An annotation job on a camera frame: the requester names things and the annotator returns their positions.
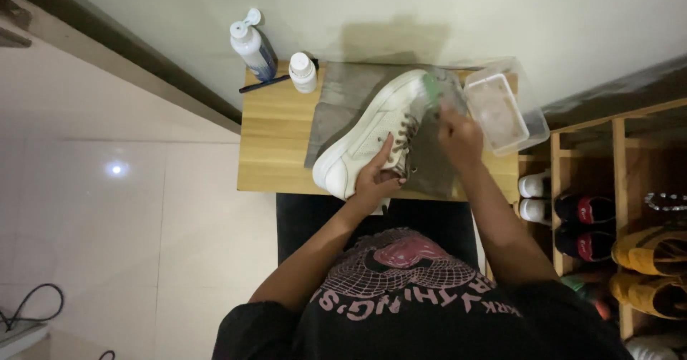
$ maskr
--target yellow shoe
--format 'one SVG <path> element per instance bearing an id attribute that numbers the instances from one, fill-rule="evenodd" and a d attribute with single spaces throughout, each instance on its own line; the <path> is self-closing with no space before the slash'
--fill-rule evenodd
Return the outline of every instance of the yellow shoe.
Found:
<path id="1" fill-rule="evenodd" d="M 687 319 L 687 278 L 617 273 L 609 287 L 618 302 L 640 312 L 669 320 Z"/>
<path id="2" fill-rule="evenodd" d="M 687 231 L 664 225 L 618 239 L 615 263 L 652 276 L 687 276 Z"/>

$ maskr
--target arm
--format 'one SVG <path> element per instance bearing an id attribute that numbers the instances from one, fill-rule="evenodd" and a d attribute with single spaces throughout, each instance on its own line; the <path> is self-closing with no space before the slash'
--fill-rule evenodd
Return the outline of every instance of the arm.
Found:
<path id="1" fill-rule="evenodd" d="M 300 249 L 287 258 L 258 287 L 250 302 L 275 301 L 293 312 L 301 312 L 324 281 L 337 255 L 358 224 L 377 208 L 382 198 L 400 188 L 405 179 L 381 171 L 389 157 L 394 137 L 389 134 L 382 150 L 357 177 L 355 195 Z"/>
<path id="2" fill-rule="evenodd" d="M 472 119 L 442 104 L 439 142 L 470 202 L 492 271 L 508 284 L 559 280 L 482 164 L 483 134 Z"/>

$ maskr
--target wooden table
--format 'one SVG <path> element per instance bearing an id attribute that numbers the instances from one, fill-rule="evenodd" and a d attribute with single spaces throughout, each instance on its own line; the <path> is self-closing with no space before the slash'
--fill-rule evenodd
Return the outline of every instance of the wooden table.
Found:
<path id="1" fill-rule="evenodd" d="M 277 77 L 288 74 L 288 64 L 280 61 Z M 315 105 L 320 99 L 326 65 L 317 74 L 317 89 L 310 94 L 296 91 L 291 81 L 247 92 L 243 99 L 241 144 L 238 154 L 240 191 L 271 191 L 297 194 L 327 194 L 313 181 L 313 171 L 303 168 Z M 461 81 L 471 72 L 457 70 Z M 246 71 L 246 85 L 256 83 Z M 491 152 L 482 160 L 494 176 L 509 203 L 517 202 L 518 157 L 496 157 Z M 450 199 L 401 190 L 395 197 L 412 199 L 460 200 L 465 193 L 458 183 Z"/>

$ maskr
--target black t-shirt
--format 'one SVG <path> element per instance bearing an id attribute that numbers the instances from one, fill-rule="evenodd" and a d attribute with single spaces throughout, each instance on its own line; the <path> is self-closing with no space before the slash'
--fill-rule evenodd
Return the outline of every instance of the black t-shirt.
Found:
<path id="1" fill-rule="evenodd" d="M 549 281 L 502 289 L 410 229 L 361 238 L 302 315 L 239 305 L 213 359 L 631 359 L 617 330 Z"/>

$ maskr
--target white wall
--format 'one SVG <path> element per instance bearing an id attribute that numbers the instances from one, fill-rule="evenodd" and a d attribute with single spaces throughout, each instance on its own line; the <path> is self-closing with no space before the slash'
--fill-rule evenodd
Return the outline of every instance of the white wall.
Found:
<path id="1" fill-rule="evenodd" d="M 0 138 L 238 142 L 227 129 L 7 21 L 0 27 L 33 42 L 0 48 Z"/>
<path id="2" fill-rule="evenodd" d="M 308 50 L 457 64 L 514 55 L 544 104 L 687 51 L 687 0 L 88 1 L 238 107 L 243 68 L 228 31 L 251 6 L 280 58 Z"/>

